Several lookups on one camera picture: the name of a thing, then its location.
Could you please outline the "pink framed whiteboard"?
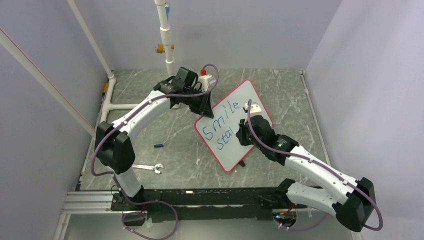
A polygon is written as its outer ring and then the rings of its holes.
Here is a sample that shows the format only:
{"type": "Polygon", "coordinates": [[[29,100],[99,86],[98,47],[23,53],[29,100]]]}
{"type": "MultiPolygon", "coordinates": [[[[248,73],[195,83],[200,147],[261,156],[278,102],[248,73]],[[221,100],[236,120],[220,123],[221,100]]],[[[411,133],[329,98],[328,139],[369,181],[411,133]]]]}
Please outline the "pink framed whiteboard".
{"type": "Polygon", "coordinates": [[[249,79],[237,85],[212,107],[214,118],[201,116],[194,122],[194,129],[227,173],[231,172],[254,148],[252,145],[240,145],[236,137],[240,120],[247,117],[243,107],[249,99],[253,104],[260,106],[263,118],[273,126],[267,108],[249,79]]]}

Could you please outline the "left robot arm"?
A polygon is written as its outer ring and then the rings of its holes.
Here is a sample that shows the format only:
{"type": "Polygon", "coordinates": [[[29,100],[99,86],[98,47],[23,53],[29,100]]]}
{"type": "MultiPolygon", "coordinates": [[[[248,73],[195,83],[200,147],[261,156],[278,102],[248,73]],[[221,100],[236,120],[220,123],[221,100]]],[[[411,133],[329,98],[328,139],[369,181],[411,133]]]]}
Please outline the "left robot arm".
{"type": "Polygon", "coordinates": [[[177,104],[187,105],[199,116],[214,118],[211,92],[218,79],[217,74],[208,74],[205,69],[197,74],[180,67],[176,75],[158,82],[130,112],[112,123],[102,121],[97,126],[93,158],[107,167],[107,173],[112,175],[118,190],[125,195],[123,202],[129,209],[139,209],[145,200],[144,187],[133,169],[136,154],[132,139],[177,104]]]}

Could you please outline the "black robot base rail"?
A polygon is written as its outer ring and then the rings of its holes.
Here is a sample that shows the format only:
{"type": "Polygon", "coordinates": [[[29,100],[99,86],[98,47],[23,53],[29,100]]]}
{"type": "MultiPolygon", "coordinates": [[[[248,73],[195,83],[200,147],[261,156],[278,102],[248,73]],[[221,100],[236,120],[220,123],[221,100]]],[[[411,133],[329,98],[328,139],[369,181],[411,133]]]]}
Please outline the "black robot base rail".
{"type": "Polygon", "coordinates": [[[146,189],[141,199],[127,201],[114,193],[113,212],[143,212],[153,222],[178,219],[228,220],[256,219],[271,221],[274,215],[293,206],[276,195],[274,187],[146,189]]]}

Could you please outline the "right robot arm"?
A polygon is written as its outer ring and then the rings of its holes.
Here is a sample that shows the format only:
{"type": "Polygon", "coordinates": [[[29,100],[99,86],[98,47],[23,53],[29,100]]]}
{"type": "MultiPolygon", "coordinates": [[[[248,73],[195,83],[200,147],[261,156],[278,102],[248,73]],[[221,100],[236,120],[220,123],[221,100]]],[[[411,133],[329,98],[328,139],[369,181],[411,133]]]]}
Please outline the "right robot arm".
{"type": "Polygon", "coordinates": [[[253,145],[269,160],[305,175],[318,188],[286,178],[275,189],[276,203],[287,208],[304,205],[334,216],[353,232],[380,231],[383,218],[377,207],[374,184],[366,177],[346,175],[309,153],[287,135],[276,134],[261,115],[239,121],[236,137],[242,146],[253,145]]]}

